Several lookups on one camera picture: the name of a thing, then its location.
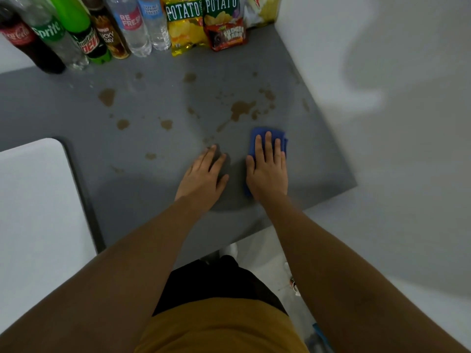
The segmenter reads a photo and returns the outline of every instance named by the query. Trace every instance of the bottle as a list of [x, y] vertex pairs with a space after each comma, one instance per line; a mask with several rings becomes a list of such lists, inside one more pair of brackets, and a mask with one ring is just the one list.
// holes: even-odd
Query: bottle
[[57, 15], [77, 42], [82, 52], [97, 64], [103, 64], [111, 60], [111, 53], [105, 43], [98, 37], [97, 31], [92, 26], [87, 11], [79, 0], [51, 0], [56, 7]]
[[0, 32], [42, 71], [52, 74], [64, 71], [65, 65], [57, 54], [38, 38], [11, 5], [4, 2], [0, 2]]
[[88, 58], [42, 0], [9, 0], [31, 29], [68, 68], [84, 69]]
[[117, 59], [128, 58], [130, 51], [103, 0], [82, 0], [82, 2], [90, 11], [91, 22], [105, 41], [111, 55]]
[[106, 0], [131, 52], [147, 57], [152, 52], [149, 35], [142, 22], [137, 0]]
[[138, 3], [152, 46], [159, 51], [169, 49], [171, 41], [167, 17], [162, 12], [160, 0], [138, 0]]

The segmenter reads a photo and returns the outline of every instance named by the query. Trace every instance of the person's left arm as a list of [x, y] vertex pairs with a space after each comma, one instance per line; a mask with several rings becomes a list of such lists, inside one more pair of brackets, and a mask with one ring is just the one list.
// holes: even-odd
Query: person's left arm
[[0, 336], [8, 352], [132, 352], [190, 229], [218, 200], [215, 146], [185, 173], [175, 202], [91, 260]]

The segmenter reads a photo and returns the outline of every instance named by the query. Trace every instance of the hand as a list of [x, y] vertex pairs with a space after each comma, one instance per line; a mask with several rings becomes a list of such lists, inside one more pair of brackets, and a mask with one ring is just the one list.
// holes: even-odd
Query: hand
[[196, 207], [202, 211], [201, 214], [206, 213], [216, 203], [229, 180], [229, 175], [224, 175], [218, 182], [226, 154], [222, 154], [211, 166], [215, 151], [216, 145], [213, 145], [201, 153], [185, 172], [175, 196], [175, 200], [183, 196], [191, 198]]
[[280, 139], [275, 140], [275, 155], [271, 145], [271, 132], [265, 134], [265, 155], [262, 149], [262, 137], [255, 138], [255, 158], [247, 156], [247, 185], [257, 201], [272, 194], [288, 194], [288, 172], [286, 171], [286, 154], [281, 151]]

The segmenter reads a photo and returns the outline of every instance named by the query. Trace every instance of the foot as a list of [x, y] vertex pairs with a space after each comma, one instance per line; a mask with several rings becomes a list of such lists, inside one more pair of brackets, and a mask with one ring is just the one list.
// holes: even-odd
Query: foot
[[223, 257], [224, 255], [232, 256], [237, 260], [237, 243], [232, 243], [228, 247], [219, 249], [219, 257]]

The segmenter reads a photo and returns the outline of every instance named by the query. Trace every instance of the snack food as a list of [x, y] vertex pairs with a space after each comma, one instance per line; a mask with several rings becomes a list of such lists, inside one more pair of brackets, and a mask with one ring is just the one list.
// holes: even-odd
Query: snack food
[[262, 27], [276, 21], [280, 0], [246, 0], [244, 24], [246, 28]]
[[214, 51], [245, 42], [241, 10], [240, 0], [203, 0], [204, 29]]
[[169, 22], [172, 54], [178, 55], [194, 46], [209, 46], [203, 29], [201, 0], [162, 0]]

